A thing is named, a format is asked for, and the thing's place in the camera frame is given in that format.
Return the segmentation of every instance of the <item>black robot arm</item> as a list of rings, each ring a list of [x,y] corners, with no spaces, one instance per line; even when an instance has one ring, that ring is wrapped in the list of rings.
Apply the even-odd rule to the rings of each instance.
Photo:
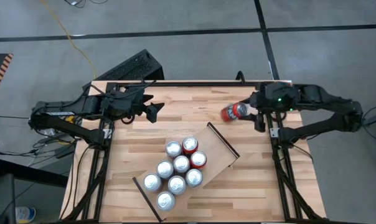
[[[250,120],[255,129],[265,131],[263,115],[265,113],[285,113],[292,110],[319,110],[334,112],[331,118],[300,128],[272,129],[271,136],[278,138],[280,145],[292,145],[298,139],[328,131],[355,132],[362,124],[362,108],[359,102],[328,94],[317,85],[293,85],[291,83],[262,84],[258,92],[253,92],[243,103],[249,103],[258,110]]]
[[[157,112],[164,103],[145,105],[153,95],[145,95],[144,88],[150,84],[126,86],[125,91],[110,90],[99,95],[87,96],[88,86],[75,101],[43,102],[40,101],[32,109],[29,126],[38,131],[54,128],[71,136],[84,139],[89,145],[101,148],[105,145],[105,132],[102,129],[89,130],[77,124],[60,119],[60,116],[80,116],[83,119],[102,119],[106,123],[121,119],[124,124],[133,122],[136,115],[146,113],[147,119],[155,123]]]

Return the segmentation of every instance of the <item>red can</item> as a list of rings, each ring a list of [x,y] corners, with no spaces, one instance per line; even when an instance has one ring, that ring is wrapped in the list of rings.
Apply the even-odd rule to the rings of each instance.
[[[195,169],[203,168],[206,162],[207,158],[203,152],[196,151],[190,157],[190,164]]]
[[[229,122],[241,118],[242,116],[246,116],[247,112],[248,109],[244,103],[235,103],[222,109],[220,111],[220,116],[224,122]]]
[[[198,140],[194,137],[185,138],[182,142],[182,151],[185,155],[191,155],[198,150]]]

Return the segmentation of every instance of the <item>concrete floor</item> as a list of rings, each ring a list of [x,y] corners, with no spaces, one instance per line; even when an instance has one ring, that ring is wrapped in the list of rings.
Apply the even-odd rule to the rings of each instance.
[[[256,28],[251,0],[87,1],[83,9],[49,1],[71,34],[105,34],[184,29]],[[376,24],[376,0],[261,1],[267,27]],[[63,35],[37,0],[0,0],[0,37]],[[281,79],[315,83],[329,93],[376,106],[376,29],[270,33]],[[166,79],[271,79],[261,34],[217,34],[77,40],[98,74],[142,49],[162,64]],[[14,58],[0,84],[0,115],[28,117],[39,100],[71,100],[92,80],[89,64],[67,40],[0,42],[0,53]],[[302,113],[304,123],[326,118],[323,111]],[[0,150],[26,152],[40,137],[25,119],[0,119]],[[376,141],[364,130],[332,132],[309,142],[327,216],[332,220],[376,223]],[[8,157],[27,165],[31,159]],[[52,164],[54,172],[62,172]],[[42,187],[43,192],[54,189]],[[19,199],[56,217],[58,193]]]

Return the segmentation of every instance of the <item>wooden board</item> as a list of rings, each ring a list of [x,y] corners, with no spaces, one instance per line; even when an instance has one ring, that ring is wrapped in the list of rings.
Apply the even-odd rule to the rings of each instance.
[[[93,82],[105,90],[106,82]],[[172,139],[182,139],[206,127],[208,122],[223,134],[241,157],[233,166],[225,169],[210,181],[200,194],[188,200],[186,208],[168,217],[167,222],[278,222],[283,221],[281,199],[276,181],[276,172],[271,158],[270,138],[267,132],[254,130],[253,123],[235,121],[223,123],[220,110],[229,103],[250,96],[253,87],[149,87],[145,93],[153,94],[152,101],[165,102],[159,112],[157,123],[151,124],[144,116],[137,117],[133,124],[116,122],[111,146],[110,163],[100,222],[156,222],[153,212],[131,180],[154,167],[165,157],[164,145]],[[84,121],[84,127],[97,128],[97,121]],[[302,126],[297,111],[288,113],[284,126]],[[307,151],[306,141],[297,145]],[[77,164],[86,144],[77,144]],[[79,171],[76,201],[86,191],[93,151],[88,151]],[[315,212],[325,216],[313,164],[303,153],[290,149],[296,185]],[[73,169],[72,198],[75,190],[76,166]],[[63,207],[69,196],[69,180]],[[95,203],[94,194],[91,203]],[[71,202],[65,215],[71,211]],[[293,202],[289,200],[291,215]],[[89,217],[93,216],[90,206]]]
[[[203,182],[200,186],[197,186],[195,188],[187,187],[186,191],[182,195],[175,196],[176,205],[171,211],[165,212],[160,210],[156,205],[158,193],[147,191],[143,186],[144,178],[150,173],[156,173],[156,166],[147,170],[145,173],[143,173],[141,176],[137,178],[136,184],[139,185],[137,187],[140,187],[143,190],[145,197],[148,198],[149,203],[155,209],[157,213],[156,215],[159,216],[159,221],[164,221],[167,217],[172,217],[173,213],[180,213],[180,210],[184,209],[184,207],[187,206],[188,199],[190,199],[191,196],[195,196],[196,193],[198,191],[201,191],[207,183],[209,183],[214,177],[221,173],[221,171],[223,171],[228,166],[232,165],[233,162],[235,162],[238,159],[238,155],[235,154],[235,150],[230,149],[227,143],[223,142],[223,139],[221,139],[220,136],[213,130],[211,124],[208,124],[205,129],[201,130],[194,136],[199,143],[198,151],[204,152],[207,157],[206,166],[200,170],[203,174]],[[169,157],[165,157],[161,160],[169,160],[172,162],[172,160],[170,160]],[[167,182],[164,182],[161,191],[165,190],[168,190]]]

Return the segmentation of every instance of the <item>wooden table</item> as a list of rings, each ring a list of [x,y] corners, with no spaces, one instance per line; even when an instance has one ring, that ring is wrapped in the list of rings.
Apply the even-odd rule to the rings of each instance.
[[[106,82],[92,84],[105,91]],[[185,209],[168,217],[166,222],[283,221],[268,131],[259,133],[248,121],[224,123],[219,115],[224,106],[249,97],[254,90],[250,86],[148,87],[145,94],[154,95],[151,101],[164,102],[165,106],[154,124],[147,121],[145,116],[136,117],[130,125],[120,121],[115,123],[100,222],[157,222],[131,178],[154,167],[165,156],[164,146],[168,141],[179,141],[193,135],[204,129],[209,121],[241,157],[191,197]],[[90,90],[90,94],[96,93],[96,90]],[[83,126],[94,129],[98,128],[98,123],[84,120]],[[288,113],[284,120],[286,127],[301,125],[301,116],[297,111]],[[298,141],[297,145],[309,151],[306,141]],[[77,144],[75,164],[86,147],[83,141]],[[290,155],[299,192],[314,211],[324,217],[321,194],[310,158],[295,149],[290,149]],[[76,203],[86,191],[92,157],[93,151],[89,150],[82,159]],[[72,198],[76,171],[77,166],[74,166]],[[69,178],[62,209],[69,196],[70,182]],[[286,191],[291,216],[294,216],[291,194],[288,189]],[[95,198],[96,192],[91,199],[89,218],[93,216]],[[72,199],[64,216],[72,210],[71,204]]]

